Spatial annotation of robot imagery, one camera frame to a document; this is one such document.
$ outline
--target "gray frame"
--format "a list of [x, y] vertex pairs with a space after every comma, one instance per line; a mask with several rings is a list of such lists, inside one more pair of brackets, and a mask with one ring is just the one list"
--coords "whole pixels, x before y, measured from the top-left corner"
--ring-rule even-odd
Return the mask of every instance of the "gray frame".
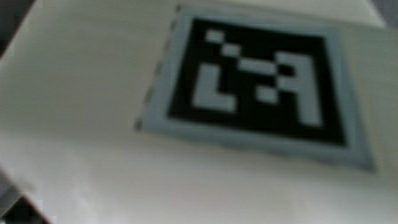
[[[308, 142], [305, 140], [275, 136], [271, 134], [241, 132], [205, 124], [191, 125], [189, 122], [166, 119], [164, 112], [170, 105], [177, 69], [182, 61], [182, 51], [193, 18], [211, 19], [212, 21], [232, 23], [235, 25], [266, 29], [271, 28], [273, 30], [291, 32], [294, 34], [298, 33], [301, 35], [317, 35], [324, 37], [331, 65], [333, 90], [340, 110], [342, 131], [347, 140], [347, 146], [344, 148], [330, 144], [321, 144], [317, 142]], [[349, 88], [349, 78], [342, 60], [337, 30], [335, 28], [324, 26], [296, 26], [291, 24], [291, 22], [285, 22], [285, 25], [280, 25], [280, 23], [275, 24], [273, 21], [266, 23], [266, 21], [269, 21], [267, 18], [253, 19], [232, 13], [220, 13], [211, 9], [180, 7], [170, 36], [170, 46], [154, 84], [154, 91], [141, 115], [141, 130], [163, 133], [195, 141], [214, 143], [218, 145], [294, 155], [321, 161], [342, 163], [363, 169], [372, 169], [356, 103], [353, 100], [353, 91]]]

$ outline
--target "white wall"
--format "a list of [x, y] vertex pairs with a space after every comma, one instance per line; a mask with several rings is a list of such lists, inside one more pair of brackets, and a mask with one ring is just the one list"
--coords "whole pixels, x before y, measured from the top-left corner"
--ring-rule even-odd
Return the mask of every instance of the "white wall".
[[[365, 91], [371, 85], [383, 88], [394, 74], [376, 82], [358, 64], [349, 67], [365, 74], [353, 77], [360, 106], [372, 109], [365, 127], [387, 125], [369, 131], [381, 175], [131, 133], [172, 3], [40, 1], [5, 55], [0, 164], [52, 223], [394, 224], [398, 157], [392, 135], [379, 133], [395, 129], [395, 115], [374, 103], [387, 107], [388, 98], [379, 99], [395, 90]], [[363, 1], [246, 3], [381, 26]], [[371, 51], [369, 38], [355, 41], [351, 32], [344, 44], [362, 64], [371, 57], [358, 60], [356, 47]], [[379, 46], [385, 51], [374, 52], [394, 56], [394, 48]], [[383, 60], [371, 63], [379, 67]], [[383, 71], [395, 71], [385, 65]]]

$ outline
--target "black square pattern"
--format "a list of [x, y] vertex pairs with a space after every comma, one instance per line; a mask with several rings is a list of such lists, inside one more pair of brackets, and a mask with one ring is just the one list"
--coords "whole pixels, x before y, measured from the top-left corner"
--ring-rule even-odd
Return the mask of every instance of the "black square pattern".
[[193, 19], [166, 119], [346, 144], [324, 37]]

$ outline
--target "black square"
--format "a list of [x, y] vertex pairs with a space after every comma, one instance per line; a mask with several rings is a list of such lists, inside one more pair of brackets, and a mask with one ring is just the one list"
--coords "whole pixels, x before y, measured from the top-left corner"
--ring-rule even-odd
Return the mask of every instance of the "black square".
[[[221, 54], [223, 48], [228, 49], [228, 56]], [[255, 69], [253, 71], [241, 70], [239, 64], [251, 59], [251, 62], [264, 62], [267, 67], [282, 66], [282, 71], [289, 70], [283, 59], [276, 57], [303, 61], [298, 63], [299, 65], [310, 62], [310, 64], [307, 63], [310, 68], [305, 67], [301, 71], [310, 70], [312, 84], [305, 85], [312, 86], [315, 94], [308, 94], [301, 88], [305, 85], [296, 84], [299, 83], [298, 79], [307, 79], [298, 78], [298, 73], [276, 74], [280, 71], [275, 69], [275, 72], [264, 70], [264, 73], [259, 74], [260, 71], [255, 72]], [[204, 84], [202, 89], [196, 90], [198, 74], [209, 74], [209, 71], [216, 72], [216, 77], [212, 77], [216, 83], [207, 85], [207, 88], [214, 85], [214, 90], [207, 90], [214, 97], [211, 99], [211, 96], [204, 96], [204, 101], [200, 101], [204, 103], [198, 104], [212, 105], [212, 108], [196, 106], [195, 103], [196, 93], [205, 91]], [[287, 84], [276, 84], [283, 82], [280, 79], [283, 75]], [[255, 93], [262, 90], [266, 91], [264, 100], [259, 99]], [[221, 102], [221, 99], [234, 102], [228, 104], [225, 102], [225, 109], [221, 109], [221, 104], [216, 106], [216, 100]], [[168, 119], [257, 134], [344, 145], [324, 37], [193, 19], [166, 116]]]

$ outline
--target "white surface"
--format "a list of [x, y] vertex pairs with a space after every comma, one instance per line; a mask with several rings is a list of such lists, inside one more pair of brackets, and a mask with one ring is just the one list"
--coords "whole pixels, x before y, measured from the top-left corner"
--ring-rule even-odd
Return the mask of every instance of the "white surface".
[[[379, 166], [367, 174], [132, 137], [172, 2], [42, 1], [1, 61], [0, 164], [49, 220], [394, 224], [395, 33], [340, 30]], [[250, 3], [381, 25], [363, 1]]]

